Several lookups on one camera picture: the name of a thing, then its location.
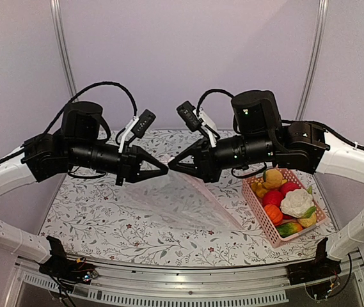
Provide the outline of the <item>clear zip top bag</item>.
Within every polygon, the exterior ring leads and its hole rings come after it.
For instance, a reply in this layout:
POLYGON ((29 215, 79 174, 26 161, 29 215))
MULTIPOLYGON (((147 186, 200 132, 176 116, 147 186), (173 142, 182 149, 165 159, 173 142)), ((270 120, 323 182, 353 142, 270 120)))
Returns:
POLYGON ((123 189, 130 204, 175 228, 242 230, 241 224, 197 178, 169 170, 123 189))

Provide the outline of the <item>yellow toy lemon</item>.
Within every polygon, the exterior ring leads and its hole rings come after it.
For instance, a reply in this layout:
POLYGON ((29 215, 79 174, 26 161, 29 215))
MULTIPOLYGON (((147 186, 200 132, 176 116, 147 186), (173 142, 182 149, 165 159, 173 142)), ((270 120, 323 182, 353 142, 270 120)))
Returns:
POLYGON ((283 175, 277 169, 268 169, 263 173, 263 183, 262 185, 268 189, 279 189, 283 184, 283 175))

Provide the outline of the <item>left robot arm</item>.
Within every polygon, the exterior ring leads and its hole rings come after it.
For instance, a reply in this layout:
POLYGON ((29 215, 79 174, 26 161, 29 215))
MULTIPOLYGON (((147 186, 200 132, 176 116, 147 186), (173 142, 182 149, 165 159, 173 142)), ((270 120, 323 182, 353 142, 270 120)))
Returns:
MULTIPOLYGON (((56 115, 55 119, 61 120, 56 132, 50 133, 47 127, 0 159, 0 196, 69 173, 75 166, 114 174, 117 185, 167 174, 165 164, 141 147, 132 146, 130 140, 122 138, 118 146, 108 144, 111 131, 103 119, 102 106, 77 100, 86 91, 104 85, 120 88, 131 104, 136 103, 126 87, 112 81, 94 83, 76 93, 56 115)), ((72 272, 73 261, 67 259, 59 239, 32 235, 1 220, 0 248, 35 261, 59 278, 72 272)))

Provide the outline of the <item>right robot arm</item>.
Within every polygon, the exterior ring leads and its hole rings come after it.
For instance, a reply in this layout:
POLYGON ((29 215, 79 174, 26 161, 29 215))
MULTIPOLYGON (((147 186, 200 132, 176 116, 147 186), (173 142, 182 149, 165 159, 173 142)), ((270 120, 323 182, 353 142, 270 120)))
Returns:
MULTIPOLYGON (((204 134, 170 161, 170 169, 217 182, 224 169, 270 162, 279 168, 336 175, 364 184, 364 146, 323 123, 282 120, 269 90, 232 95, 231 105, 235 136, 213 142, 204 134)), ((308 274, 321 279, 362 243, 364 209, 340 231, 319 242, 308 274)))

